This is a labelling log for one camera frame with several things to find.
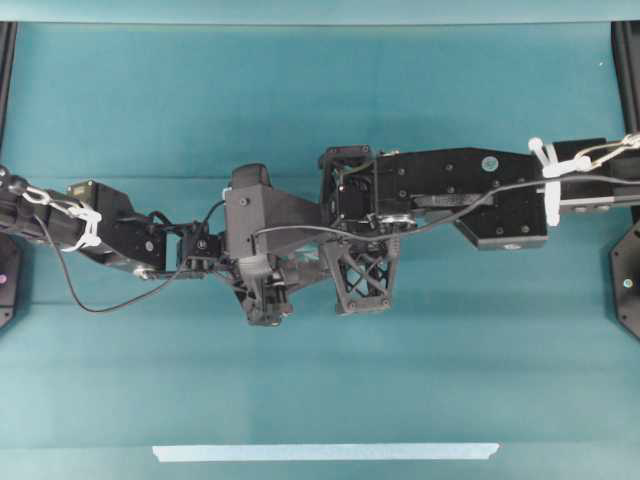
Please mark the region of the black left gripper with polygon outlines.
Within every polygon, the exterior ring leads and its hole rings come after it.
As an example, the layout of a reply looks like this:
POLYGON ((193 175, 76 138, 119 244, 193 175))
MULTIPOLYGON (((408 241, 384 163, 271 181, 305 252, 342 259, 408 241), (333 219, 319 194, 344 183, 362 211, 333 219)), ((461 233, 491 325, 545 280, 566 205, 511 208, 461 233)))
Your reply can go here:
POLYGON ((228 285, 253 326, 281 324, 293 307, 284 277, 267 257, 256 263, 230 256, 224 231, 212 233, 207 221, 179 227, 179 266, 189 278, 213 275, 228 285))

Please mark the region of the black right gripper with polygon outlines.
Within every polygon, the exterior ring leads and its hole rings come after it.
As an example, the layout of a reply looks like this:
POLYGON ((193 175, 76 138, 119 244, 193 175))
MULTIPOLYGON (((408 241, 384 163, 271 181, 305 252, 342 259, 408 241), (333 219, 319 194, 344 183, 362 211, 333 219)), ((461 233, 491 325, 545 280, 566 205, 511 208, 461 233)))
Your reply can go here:
MULTIPOLYGON (((376 236, 415 226, 413 152, 332 146, 320 157, 319 168, 320 204, 328 227, 376 236)), ((399 255, 399 240, 323 244, 322 259, 336 290, 336 313, 390 309, 399 255)))

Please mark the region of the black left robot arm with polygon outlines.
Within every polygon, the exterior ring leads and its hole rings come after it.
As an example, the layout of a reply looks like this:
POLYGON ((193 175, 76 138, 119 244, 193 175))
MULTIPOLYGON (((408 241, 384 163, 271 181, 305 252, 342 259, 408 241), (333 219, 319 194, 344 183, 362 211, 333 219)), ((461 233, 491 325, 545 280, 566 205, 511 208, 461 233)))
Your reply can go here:
POLYGON ((234 258, 228 234, 211 233, 207 219, 176 224, 160 212, 143 215, 127 194, 95 181, 60 193, 3 167, 1 231, 46 243, 58 257, 77 252, 161 287, 215 275, 230 286, 253 325, 280 324, 293 310, 290 295, 303 284, 292 258, 234 258))

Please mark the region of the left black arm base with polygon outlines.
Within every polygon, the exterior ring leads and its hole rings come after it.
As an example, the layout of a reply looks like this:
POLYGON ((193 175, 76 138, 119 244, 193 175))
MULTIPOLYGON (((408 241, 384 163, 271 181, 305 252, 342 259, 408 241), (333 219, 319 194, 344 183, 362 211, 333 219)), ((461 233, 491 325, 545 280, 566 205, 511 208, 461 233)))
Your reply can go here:
POLYGON ((22 252, 17 243, 6 234, 1 235, 1 327, 9 324, 17 305, 17 292, 21 271, 22 252))

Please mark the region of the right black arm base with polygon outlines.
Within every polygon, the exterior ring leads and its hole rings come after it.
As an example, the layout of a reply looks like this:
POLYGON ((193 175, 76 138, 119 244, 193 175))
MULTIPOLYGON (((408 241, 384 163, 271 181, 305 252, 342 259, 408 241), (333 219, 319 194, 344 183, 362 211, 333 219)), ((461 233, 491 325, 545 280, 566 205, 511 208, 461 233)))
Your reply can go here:
POLYGON ((612 248, 610 266, 617 320, 639 339, 639 222, 612 248))

